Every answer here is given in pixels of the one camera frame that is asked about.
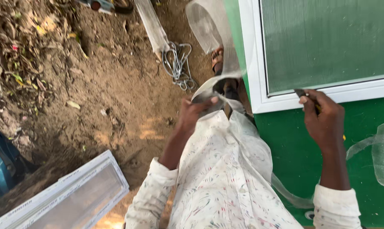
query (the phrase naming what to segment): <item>shirt sleeve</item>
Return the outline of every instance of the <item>shirt sleeve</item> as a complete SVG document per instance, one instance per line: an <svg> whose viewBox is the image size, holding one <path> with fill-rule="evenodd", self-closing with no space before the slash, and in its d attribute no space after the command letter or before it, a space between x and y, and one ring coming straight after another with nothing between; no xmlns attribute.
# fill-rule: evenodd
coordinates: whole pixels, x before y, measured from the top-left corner
<svg viewBox="0 0 384 229"><path fill-rule="evenodd" d="M317 185L314 195L316 229L361 229L354 189L341 191Z"/></svg>
<svg viewBox="0 0 384 229"><path fill-rule="evenodd" d="M158 229L159 218L177 176L178 169L169 170L157 157L153 159L133 204L128 207L124 219L126 229Z"/></svg>

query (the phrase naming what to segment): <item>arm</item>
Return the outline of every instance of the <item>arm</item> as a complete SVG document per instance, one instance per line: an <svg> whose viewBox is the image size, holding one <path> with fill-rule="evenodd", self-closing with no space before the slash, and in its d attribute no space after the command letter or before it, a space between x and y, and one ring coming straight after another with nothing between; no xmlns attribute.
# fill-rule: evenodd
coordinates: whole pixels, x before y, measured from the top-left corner
<svg viewBox="0 0 384 229"><path fill-rule="evenodd" d="M351 189L343 145L345 110L323 92L305 90L305 125L322 153L320 185L315 188L314 226L324 229L361 229L356 192ZM321 106L316 113L315 103Z"/></svg>
<svg viewBox="0 0 384 229"><path fill-rule="evenodd" d="M125 216L127 229L157 229L172 186L175 185L177 165L186 142L195 131L199 113L217 103L214 97L200 104L192 104L188 98L182 99L181 114L171 133L160 159L154 158L150 170L141 185L133 204Z"/></svg>

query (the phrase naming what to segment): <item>white patterned shirt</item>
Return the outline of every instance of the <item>white patterned shirt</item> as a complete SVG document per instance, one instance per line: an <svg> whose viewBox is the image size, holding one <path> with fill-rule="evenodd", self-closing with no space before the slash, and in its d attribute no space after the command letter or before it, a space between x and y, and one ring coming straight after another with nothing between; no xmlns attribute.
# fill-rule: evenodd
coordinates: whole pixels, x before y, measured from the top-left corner
<svg viewBox="0 0 384 229"><path fill-rule="evenodd" d="M154 158L125 217L127 229L158 229L171 188L177 186L170 229L303 228L272 189L271 151L242 114L220 110L201 118L170 171ZM317 229L360 229L355 191L317 185Z"/></svg>

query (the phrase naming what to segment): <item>gray cable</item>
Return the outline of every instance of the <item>gray cable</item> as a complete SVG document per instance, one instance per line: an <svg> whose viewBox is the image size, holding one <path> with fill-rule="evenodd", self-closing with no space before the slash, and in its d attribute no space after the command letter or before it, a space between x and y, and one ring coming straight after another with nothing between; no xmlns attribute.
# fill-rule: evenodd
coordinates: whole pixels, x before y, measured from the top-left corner
<svg viewBox="0 0 384 229"><path fill-rule="evenodd" d="M188 56L192 52L192 46L190 44L179 44L176 45L173 42L169 42L170 49L168 51L162 52L162 65L164 67L164 70L167 72L168 75L172 77L172 83L175 85L178 85L183 91L186 90L194 90L198 88L198 84L193 80L191 77L191 72L189 70L189 62L188 62ZM186 52L182 53L182 48L188 46L189 52L185 55ZM168 54L172 53L172 65L170 64L170 61L168 60ZM188 68L188 74L186 73L184 69L184 64L186 62L186 66Z"/></svg>

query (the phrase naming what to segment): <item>left hand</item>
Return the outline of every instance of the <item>left hand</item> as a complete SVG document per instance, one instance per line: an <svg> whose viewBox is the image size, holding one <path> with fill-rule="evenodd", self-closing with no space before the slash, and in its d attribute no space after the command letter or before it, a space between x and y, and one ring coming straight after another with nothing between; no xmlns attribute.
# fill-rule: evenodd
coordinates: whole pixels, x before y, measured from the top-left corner
<svg viewBox="0 0 384 229"><path fill-rule="evenodd" d="M179 121L176 125L179 130L192 135L195 131L196 122L199 119L199 114L208 109L209 107L215 105L218 101L218 97L212 97L211 99L203 103L192 103L192 96L185 96L182 99L181 111L179 115Z"/></svg>

